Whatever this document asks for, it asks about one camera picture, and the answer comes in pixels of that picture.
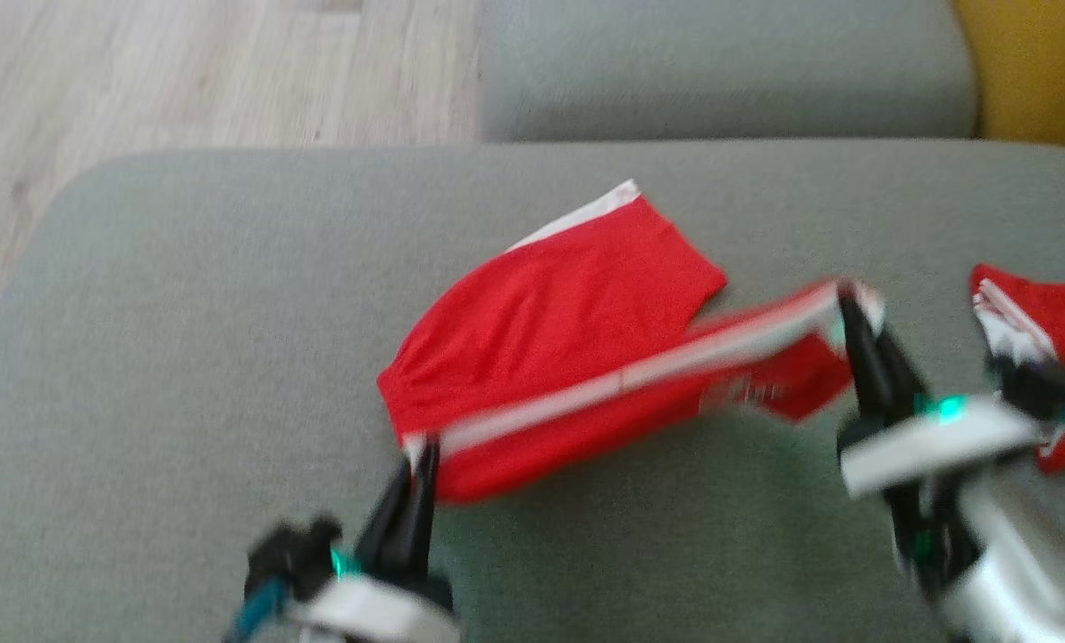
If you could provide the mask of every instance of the yellow pillow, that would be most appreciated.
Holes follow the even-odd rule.
[[[981,82],[981,135],[1065,146],[1065,0],[956,0]]]

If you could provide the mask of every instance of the red garment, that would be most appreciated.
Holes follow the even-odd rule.
[[[973,310],[995,355],[1015,361],[1059,358],[1065,362],[1065,284],[1039,284],[979,264],[969,280]],[[1065,431],[1035,449],[1045,473],[1065,468]]]
[[[840,318],[834,281],[689,332],[722,285],[625,183],[436,301],[378,378],[397,439],[415,455],[439,435],[439,499],[472,501],[703,406],[748,400],[799,419],[851,382],[823,339]]]

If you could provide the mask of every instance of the gray sofa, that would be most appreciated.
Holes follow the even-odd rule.
[[[949,0],[488,0],[491,142],[973,133]]]
[[[0,642],[217,640],[247,547],[394,463],[375,376],[453,281],[635,178],[732,285],[857,275],[937,391],[986,391],[966,277],[1065,280],[1065,151],[675,142],[129,158],[55,199],[0,303]],[[735,411],[442,509],[470,640],[938,640],[835,427]],[[1034,480],[1025,463],[1019,475]],[[1065,476],[1031,492],[1065,528]],[[272,631],[264,640],[289,640]]]

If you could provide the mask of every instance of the wooden floor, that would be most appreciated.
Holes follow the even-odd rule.
[[[0,0],[0,293],[54,192],[161,147],[472,142],[480,0]]]

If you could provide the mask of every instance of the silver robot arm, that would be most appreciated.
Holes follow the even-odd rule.
[[[267,620],[299,626],[300,643],[458,643],[449,581],[430,573],[439,452],[415,471],[403,458],[353,555],[335,549],[341,525],[280,524],[249,555],[242,610],[224,643],[246,643]]]
[[[1065,643],[1065,535],[1002,475],[1063,421],[1065,369],[1001,365],[1001,392],[929,401],[886,330],[842,297],[861,415],[839,435],[852,496],[880,496],[897,561],[951,640]]]

